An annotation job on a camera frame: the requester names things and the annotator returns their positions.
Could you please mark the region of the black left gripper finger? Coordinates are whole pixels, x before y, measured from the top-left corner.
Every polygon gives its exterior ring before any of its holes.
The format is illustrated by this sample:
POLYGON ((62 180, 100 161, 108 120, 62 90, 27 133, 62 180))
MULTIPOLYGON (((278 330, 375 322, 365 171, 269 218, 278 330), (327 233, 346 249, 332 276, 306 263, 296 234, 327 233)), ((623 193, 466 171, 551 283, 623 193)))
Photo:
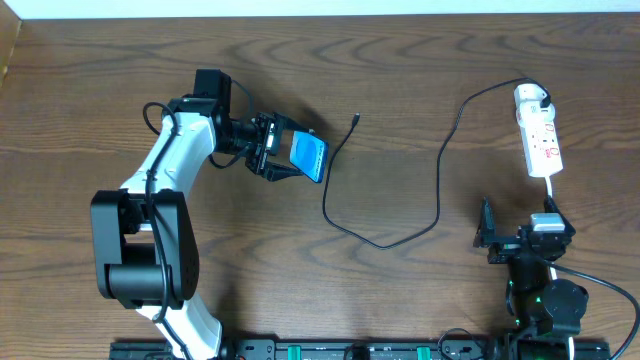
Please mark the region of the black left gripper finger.
POLYGON ((261 172, 261 176, 269 182, 276 182, 289 177, 297 177, 302 175, 303 172, 297 168, 291 168, 272 162, 267 162, 261 172))
POLYGON ((283 115, 280 113, 274 113, 273 116, 276 123, 277 134, 281 134, 285 130, 293 131, 293 132, 309 133, 309 134, 315 133, 313 129, 302 126, 301 124, 299 124, 298 122, 294 121, 292 118, 286 115, 283 115))

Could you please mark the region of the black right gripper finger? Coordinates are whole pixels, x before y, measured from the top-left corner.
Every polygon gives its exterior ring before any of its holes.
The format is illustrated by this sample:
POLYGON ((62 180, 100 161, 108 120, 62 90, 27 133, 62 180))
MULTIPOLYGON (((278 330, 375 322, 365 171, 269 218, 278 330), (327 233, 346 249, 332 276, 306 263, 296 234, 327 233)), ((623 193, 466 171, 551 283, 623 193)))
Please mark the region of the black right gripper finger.
POLYGON ((482 201, 480 221, 474 238, 475 247, 489 247, 495 239, 496 226, 487 197, 482 201))
POLYGON ((571 225, 571 223, 569 222, 569 220, 562 214, 562 212, 559 210, 558 206, 556 205, 555 201, 553 200, 553 198, 550 195, 547 195, 543 201, 543 205, 544 205, 544 209, 546 213, 554 213, 557 214, 563 224, 564 224, 564 232, 567 233, 568 235, 574 235, 575 234, 575 228, 571 225))

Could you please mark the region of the blue Galaxy smartphone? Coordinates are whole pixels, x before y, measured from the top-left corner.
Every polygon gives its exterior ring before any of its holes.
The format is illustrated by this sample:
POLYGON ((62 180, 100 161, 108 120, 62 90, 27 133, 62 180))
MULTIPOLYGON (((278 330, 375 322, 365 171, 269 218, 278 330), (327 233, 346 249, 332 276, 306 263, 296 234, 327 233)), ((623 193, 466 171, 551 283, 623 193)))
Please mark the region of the blue Galaxy smartphone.
POLYGON ((328 158, 329 145, 315 134, 293 133, 289 161, 314 183, 321 183, 328 158))

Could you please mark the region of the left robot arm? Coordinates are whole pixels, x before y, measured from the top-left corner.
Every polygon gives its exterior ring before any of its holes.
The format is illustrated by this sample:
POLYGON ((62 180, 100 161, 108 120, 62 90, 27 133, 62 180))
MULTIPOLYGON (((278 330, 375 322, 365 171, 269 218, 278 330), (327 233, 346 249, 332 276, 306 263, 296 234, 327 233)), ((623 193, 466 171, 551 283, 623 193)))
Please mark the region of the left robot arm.
POLYGON ((99 292, 151 320, 176 359, 232 359, 222 323, 197 292, 199 253, 187 198, 214 154, 243 160, 269 182, 324 177, 329 145, 279 113, 230 116, 236 82, 199 69, 191 93, 161 104, 162 127, 140 168, 90 204, 99 292))

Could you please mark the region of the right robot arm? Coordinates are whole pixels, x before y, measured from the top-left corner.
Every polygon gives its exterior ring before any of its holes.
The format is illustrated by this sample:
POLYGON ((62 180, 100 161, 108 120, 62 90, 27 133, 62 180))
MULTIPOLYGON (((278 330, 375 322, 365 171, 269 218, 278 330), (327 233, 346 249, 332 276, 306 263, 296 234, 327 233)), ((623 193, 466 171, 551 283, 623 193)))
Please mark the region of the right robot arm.
POLYGON ((565 254, 575 233, 546 197, 542 213, 532 214, 514 235, 499 235, 489 200, 483 200, 473 246, 488 250, 490 264, 507 266, 505 302, 516 320, 514 329, 491 341, 489 359, 571 357, 569 339, 581 331, 589 294, 570 280, 554 279, 550 264, 565 254))

